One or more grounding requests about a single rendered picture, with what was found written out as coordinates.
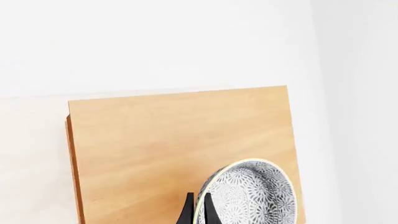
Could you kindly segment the wooden cabinet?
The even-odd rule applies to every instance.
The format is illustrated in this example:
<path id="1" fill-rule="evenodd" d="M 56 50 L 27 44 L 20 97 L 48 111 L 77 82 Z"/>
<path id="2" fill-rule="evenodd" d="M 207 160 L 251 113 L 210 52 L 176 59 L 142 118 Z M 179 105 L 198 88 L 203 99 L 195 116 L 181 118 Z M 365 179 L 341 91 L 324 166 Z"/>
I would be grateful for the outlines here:
<path id="1" fill-rule="evenodd" d="M 175 224 L 220 167 L 281 167 L 305 210 L 286 86 L 68 102 L 78 224 Z"/>

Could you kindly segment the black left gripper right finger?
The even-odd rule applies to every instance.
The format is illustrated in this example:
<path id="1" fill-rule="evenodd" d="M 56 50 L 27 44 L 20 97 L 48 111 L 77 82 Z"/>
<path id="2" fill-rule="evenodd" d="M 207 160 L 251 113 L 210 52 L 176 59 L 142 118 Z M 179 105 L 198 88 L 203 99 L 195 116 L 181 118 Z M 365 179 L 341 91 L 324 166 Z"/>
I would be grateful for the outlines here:
<path id="1" fill-rule="evenodd" d="M 204 200 L 205 224 L 222 224 L 216 212 L 210 193 L 206 193 Z"/>

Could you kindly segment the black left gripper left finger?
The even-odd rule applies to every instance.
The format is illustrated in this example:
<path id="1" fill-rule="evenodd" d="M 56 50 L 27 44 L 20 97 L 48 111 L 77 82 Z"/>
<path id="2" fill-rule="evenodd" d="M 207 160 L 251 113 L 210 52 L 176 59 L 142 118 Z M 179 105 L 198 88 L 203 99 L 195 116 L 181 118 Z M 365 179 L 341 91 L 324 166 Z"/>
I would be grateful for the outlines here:
<path id="1" fill-rule="evenodd" d="M 194 193 L 189 192 L 186 196 L 184 206 L 176 224 L 193 224 L 194 216 Z"/>

